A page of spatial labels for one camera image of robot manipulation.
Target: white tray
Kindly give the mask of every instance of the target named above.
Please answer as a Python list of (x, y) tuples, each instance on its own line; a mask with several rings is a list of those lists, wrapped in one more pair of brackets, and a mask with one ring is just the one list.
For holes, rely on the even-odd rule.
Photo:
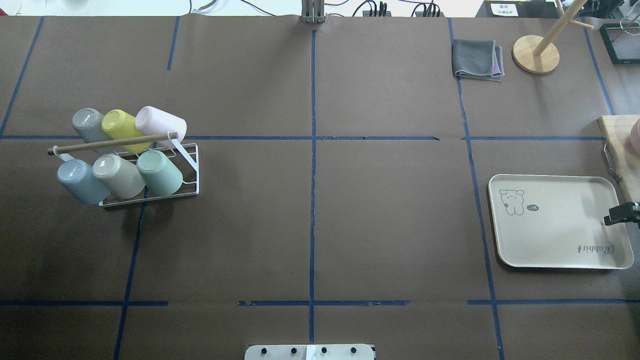
[(489, 200), (498, 255), (508, 265), (624, 269), (634, 262), (625, 226), (604, 225), (618, 205), (606, 179), (498, 174)]

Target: cup rack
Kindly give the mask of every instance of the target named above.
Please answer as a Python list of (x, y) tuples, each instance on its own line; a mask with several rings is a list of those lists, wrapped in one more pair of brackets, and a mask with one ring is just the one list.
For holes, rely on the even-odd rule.
[[(167, 132), (165, 135), (147, 135), (147, 136), (139, 136), (136, 138), (127, 138), (127, 139), (118, 139), (118, 140), (109, 140), (105, 142), (93, 142), (93, 143), (84, 143), (79, 145), (69, 145), (69, 146), (54, 146), (47, 150), (47, 154), (55, 155), (59, 157), (62, 161), (73, 160), (74, 157), (69, 155), (70, 152), (80, 151), (80, 150), (93, 150), (93, 149), (101, 149), (105, 147), (116, 147), (121, 145), (134, 145), (137, 143), (148, 143), (148, 142), (156, 142), (160, 140), (169, 140), (175, 146), (175, 150), (177, 150), (178, 154), (173, 149), (167, 149), (164, 147), (156, 148), (155, 150), (159, 150), (162, 152), (170, 152), (171, 154), (167, 154), (168, 158), (179, 158), (179, 154), (186, 160), (189, 166), (195, 171), (195, 180), (194, 181), (182, 181), (182, 186), (178, 189), (178, 191), (174, 194), (167, 196), (146, 196), (146, 188), (140, 194), (135, 196), (133, 199), (111, 199), (109, 196), (107, 199), (100, 201), (98, 206), (102, 208), (110, 208), (112, 206), (120, 206), (127, 204), (135, 204), (137, 202), (147, 202), (153, 200), (162, 200), (162, 199), (172, 199), (174, 197), (185, 197), (185, 196), (194, 196), (200, 193), (200, 158), (198, 155), (198, 145), (195, 143), (187, 143), (182, 145), (178, 141), (178, 133)], [(132, 154), (130, 152), (114, 152), (119, 157), (127, 160), (131, 163), (135, 163), (139, 157), (138, 154)]]

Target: mint green cup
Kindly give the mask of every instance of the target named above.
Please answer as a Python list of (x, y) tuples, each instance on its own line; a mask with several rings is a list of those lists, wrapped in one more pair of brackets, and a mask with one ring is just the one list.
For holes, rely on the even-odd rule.
[(158, 150), (144, 152), (136, 165), (142, 180), (154, 195), (171, 195), (182, 186), (182, 172)]

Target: folded cloth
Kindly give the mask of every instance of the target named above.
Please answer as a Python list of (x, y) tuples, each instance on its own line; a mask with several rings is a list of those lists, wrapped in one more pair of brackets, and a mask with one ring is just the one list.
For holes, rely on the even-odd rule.
[(502, 47), (493, 40), (453, 40), (453, 74), (461, 78), (502, 81)]

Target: yellow cup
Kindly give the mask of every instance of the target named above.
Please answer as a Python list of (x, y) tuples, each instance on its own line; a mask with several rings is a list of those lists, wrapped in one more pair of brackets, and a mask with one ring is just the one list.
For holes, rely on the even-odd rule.
[[(102, 118), (102, 130), (114, 140), (144, 136), (143, 133), (136, 129), (136, 117), (122, 110), (109, 111)], [(146, 150), (150, 145), (150, 142), (138, 143), (136, 145), (126, 145), (124, 148), (133, 154), (138, 154)]]

